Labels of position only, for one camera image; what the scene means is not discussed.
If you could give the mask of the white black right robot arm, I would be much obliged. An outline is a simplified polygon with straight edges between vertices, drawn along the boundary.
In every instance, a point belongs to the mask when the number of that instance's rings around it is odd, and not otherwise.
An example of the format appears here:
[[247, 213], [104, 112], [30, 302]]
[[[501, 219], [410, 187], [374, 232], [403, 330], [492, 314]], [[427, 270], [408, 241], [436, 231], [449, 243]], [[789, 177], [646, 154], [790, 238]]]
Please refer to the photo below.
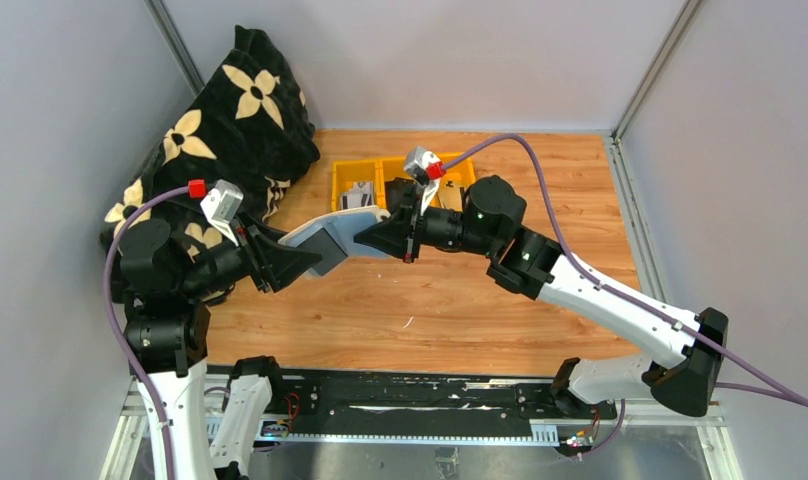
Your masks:
[[393, 213], [357, 233], [356, 243], [406, 263], [423, 246], [483, 255], [500, 287], [567, 308], [629, 340], [640, 354], [607, 360], [565, 360], [550, 394], [565, 413], [608, 400], [651, 399], [682, 415], [709, 408], [722, 363], [709, 341], [726, 341], [728, 318], [657, 303], [578, 260], [558, 242], [522, 223], [527, 207], [498, 176], [477, 180], [460, 211], [422, 207], [409, 188]]

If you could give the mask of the black floral plush blanket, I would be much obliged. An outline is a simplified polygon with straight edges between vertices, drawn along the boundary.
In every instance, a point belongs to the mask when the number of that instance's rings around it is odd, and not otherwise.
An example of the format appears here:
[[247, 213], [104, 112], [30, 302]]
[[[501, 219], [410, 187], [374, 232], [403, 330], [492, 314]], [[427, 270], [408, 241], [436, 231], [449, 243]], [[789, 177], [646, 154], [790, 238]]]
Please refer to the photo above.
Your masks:
[[241, 212], [268, 222], [319, 160], [314, 134], [284, 54], [265, 31], [235, 27], [233, 48], [106, 213], [101, 246], [148, 200], [190, 180], [233, 183], [243, 193]]

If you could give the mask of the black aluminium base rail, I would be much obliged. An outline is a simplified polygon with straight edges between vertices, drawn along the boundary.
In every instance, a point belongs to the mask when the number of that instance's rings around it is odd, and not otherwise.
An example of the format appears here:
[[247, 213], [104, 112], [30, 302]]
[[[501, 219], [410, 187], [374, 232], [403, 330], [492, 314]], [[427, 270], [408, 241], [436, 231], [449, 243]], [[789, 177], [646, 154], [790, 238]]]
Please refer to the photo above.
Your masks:
[[563, 404], [549, 378], [282, 369], [270, 357], [157, 374], [141, 391], [154, 461], [179, 478], [242, 464], [287, 443], [548, 447], [579, 463], [631, 427], [696, 432], [706, 452], [727, 445], [723, 422], [648, 402]]

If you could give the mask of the yellow bin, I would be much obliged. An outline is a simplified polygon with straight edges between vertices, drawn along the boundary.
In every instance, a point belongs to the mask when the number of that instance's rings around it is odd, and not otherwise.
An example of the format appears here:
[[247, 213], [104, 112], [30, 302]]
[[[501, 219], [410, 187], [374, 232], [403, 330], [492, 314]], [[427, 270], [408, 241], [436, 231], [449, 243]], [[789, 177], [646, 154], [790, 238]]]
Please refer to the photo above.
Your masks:
[[463, 195], [475, 183], [477, 175], [471, 158], [450, 168], [440, 179], [439, 188], [431, 202], [433, 207], [463, 210]]
[[382, 165], [378, 159], [334, 161], [331, 178], [333, 211], [371, 205], [386, 207]]
[[405, 161], [405, 156], [380, 157], [376, 160], [376, 175], [374, 180], [375, 199], [376, 204], [385, 210], [392, 211], [400, 198], [400, 194], [395, 193], [393, 195], [394, 200], [390, 199], [387, 183], [393, 182], [397, 178], [408, 181], [412, 180], [404, 170]]

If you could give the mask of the yellow bin right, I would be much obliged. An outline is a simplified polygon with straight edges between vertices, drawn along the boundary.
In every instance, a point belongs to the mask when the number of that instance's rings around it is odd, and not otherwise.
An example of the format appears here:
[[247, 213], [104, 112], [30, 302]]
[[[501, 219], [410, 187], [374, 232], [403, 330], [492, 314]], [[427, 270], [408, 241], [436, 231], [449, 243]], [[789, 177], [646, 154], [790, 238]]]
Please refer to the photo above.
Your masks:
[[463, 195], [475, 183], [477, 175], [471, 158], [450, 168], [440, 179], [439, 188], [431, 202], [433, 207], [463, 210]]

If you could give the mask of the yellow bin middle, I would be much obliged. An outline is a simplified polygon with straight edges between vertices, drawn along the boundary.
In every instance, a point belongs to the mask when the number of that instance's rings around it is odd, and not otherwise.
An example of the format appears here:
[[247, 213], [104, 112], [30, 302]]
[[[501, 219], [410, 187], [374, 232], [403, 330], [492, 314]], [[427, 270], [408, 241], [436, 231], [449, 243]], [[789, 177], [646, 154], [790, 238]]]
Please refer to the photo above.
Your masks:
[[374, 180], [375, 199], [376, 204], [385, 210], [392, 211], [400, 198], [400, 194], [395, 193], [393, 195], [394, 200], [390, 199], [387, 183], [393, 182], [397, 178], [408, 181], [412, 180], [404, 170], [405, 161], [405, 156], [380, 157], [376, 160], [376, 175]]

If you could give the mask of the black card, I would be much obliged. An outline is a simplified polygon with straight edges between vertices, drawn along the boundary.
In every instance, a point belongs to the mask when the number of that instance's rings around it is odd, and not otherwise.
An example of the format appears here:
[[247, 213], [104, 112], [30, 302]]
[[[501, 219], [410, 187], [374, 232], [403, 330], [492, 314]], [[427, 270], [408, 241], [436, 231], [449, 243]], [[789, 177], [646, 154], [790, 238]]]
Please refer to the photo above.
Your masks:
[[323, 277], [343, 263], [348, 255], [325, 229], [320, 229], [305, 239], [299, 247], [320, 256], [320, 260], [307, 270], [308, 275]]

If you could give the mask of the yellow bin left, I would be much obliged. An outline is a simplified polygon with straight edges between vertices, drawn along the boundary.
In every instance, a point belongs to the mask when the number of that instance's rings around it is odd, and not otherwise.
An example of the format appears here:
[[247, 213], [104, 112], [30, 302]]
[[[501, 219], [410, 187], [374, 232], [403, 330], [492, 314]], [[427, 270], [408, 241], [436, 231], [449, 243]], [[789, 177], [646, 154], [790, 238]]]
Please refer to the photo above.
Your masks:
[[331, 178], [333, 211], [371, 205], [386, 207], [382, 165], [378, 159], [334, 161]]

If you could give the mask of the white cards in bin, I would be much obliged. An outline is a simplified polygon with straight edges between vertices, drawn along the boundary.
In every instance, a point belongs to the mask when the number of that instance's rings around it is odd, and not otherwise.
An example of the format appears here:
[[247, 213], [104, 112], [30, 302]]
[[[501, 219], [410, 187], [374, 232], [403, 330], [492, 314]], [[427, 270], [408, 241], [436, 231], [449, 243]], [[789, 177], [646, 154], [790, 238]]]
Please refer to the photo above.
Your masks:
[[354, 182], [339, 197], [341, 210], [367, 207], [376, 204], [374, 183], [371, 181]]

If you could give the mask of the beige leather card holder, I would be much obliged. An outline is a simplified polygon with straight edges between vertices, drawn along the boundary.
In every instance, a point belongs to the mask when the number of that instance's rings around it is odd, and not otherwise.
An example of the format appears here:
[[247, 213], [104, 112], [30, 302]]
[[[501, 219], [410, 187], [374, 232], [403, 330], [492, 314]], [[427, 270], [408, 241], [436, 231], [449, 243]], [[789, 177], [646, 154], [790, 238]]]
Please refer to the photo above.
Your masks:
[[300, 248], [299, 245], [320, 229], [327, 230], [345, 250], [348, 258], [389, 258], [372, 247], [358, 244], [354, 235], [389, 217], [390, 213], [376, 205], [340, 210], [316, 217], [300, 227], [288, 232], [278, 240], [286, 246]]

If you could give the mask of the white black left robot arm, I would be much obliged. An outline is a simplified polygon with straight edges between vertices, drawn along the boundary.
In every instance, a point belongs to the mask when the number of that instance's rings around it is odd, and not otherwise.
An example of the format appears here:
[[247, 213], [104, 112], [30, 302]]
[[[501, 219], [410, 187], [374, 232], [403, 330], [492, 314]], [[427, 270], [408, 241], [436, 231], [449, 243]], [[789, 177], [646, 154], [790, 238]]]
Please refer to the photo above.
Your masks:
[[138, 361], [138, 388], [147, 409], [158, 479], [245, 479], [270, 405], [283, 402], [280, 367], [272, 356], [241, 359], [230, 372], [223, 417], [207, 435], [205, 383], [210, 312], [204, 299], [245, 278], [278, 292], [322, 259], [280, 244], [281, 232], [232, 223], [235, 242], [194, 261], [168, 222], [151, 219], [119, 236], [126, 344]]

